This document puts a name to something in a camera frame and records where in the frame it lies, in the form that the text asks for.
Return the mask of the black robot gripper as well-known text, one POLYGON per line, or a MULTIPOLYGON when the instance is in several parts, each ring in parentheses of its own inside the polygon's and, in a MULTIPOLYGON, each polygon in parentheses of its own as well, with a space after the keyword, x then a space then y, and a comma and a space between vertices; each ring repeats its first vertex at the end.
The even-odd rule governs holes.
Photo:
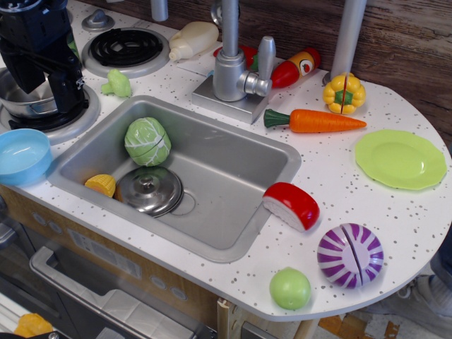
POLYGON ((80 113, 85 104, 81 63, 70 46, 67 1, 2 1, 1 53, 22 90, 45 76, 58 113, 80 113))

